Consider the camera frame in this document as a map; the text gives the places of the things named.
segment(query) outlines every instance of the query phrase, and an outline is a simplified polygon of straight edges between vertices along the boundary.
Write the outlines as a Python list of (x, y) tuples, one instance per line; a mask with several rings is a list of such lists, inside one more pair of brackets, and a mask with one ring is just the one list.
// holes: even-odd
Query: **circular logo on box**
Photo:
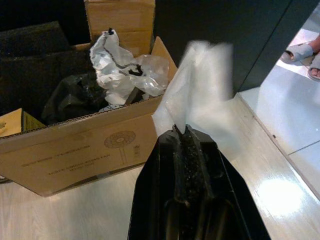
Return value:
[(133, 131), (119, 131), (107, 137), (104, 140), (104, 145), (112, 149), (124, 148), (132, 143), (135, 138), (136, 134)]

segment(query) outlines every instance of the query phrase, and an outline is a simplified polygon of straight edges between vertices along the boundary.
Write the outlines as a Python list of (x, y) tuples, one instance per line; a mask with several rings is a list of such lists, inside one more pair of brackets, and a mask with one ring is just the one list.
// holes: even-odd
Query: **gray sandal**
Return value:
[(314, 59), (312, 60), (312, 63), (310, 65), (310, 68), (307, 72), (309, 78), (315, 80), (315, 81), (320, 81), (319, 76), (314, 76), (311, 74), (312, 69), (318, 69), (320, 70), (320, 54), (315, 55)]
[(296, 61), (300, 61), (302, 59), (310, 57), (313, 54), (314, 51), (312, 47), (305, 42), (298, 45), (289, 46), (282, 54), (280, 59), (286, 64), (292, 64)]

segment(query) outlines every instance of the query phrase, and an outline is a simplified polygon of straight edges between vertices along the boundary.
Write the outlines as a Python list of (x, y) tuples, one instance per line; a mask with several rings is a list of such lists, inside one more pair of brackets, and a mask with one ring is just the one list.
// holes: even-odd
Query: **toe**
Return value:
[(311, 75), (317, 76), (317, 75), (318, 75), (318, 69), (312, 68), (312, 69), (311, 69)]

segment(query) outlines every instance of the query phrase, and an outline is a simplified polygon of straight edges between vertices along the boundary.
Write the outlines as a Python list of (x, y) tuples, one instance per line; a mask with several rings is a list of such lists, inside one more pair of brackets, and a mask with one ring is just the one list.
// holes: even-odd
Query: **plastic bag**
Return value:
[(90, 59), (96, 70), (97, 83), (106, 89), (105, 100), (113, 105), (125, 104), (134, 87), (156, 97), (168, 85), (169, 62), (160, 56), (132, 53), (119, 46), (113, 29), (104, 31), (90, 49)]
[(104, 98), (105, 90), (97, 84), (94, 72), (71, 75), (58, 84), (41, 118), (50, 125), (96, 113), (107, 105)]

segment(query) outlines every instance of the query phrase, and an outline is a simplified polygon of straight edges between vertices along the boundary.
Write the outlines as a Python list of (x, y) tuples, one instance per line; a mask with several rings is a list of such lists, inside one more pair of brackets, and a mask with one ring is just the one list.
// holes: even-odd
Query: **cardboard box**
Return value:
[[(92, 41), (99, 31), (112, 27), (123, 33), (119, 37), (129, 50), (137, 49), (138, 55), (149, 53), (155, 0), (86, 0), (85, 6)], [(112, 26), (106, 21), (110, 16)], [(136, 32), (139, 37), (131, 37)], [(172, 79), (177, 67), (158, 37), (152, 54), (169, 60)], [(157, 140), (151, 115), (160, 101), (161, 97), (156, 97), (0, 138), (0, 175), (41, 196), (50, 196), (92, 176), (144, 163)]]
[(40, 121), (19, 108), (0, 116), (0, 137), (45, 127)]

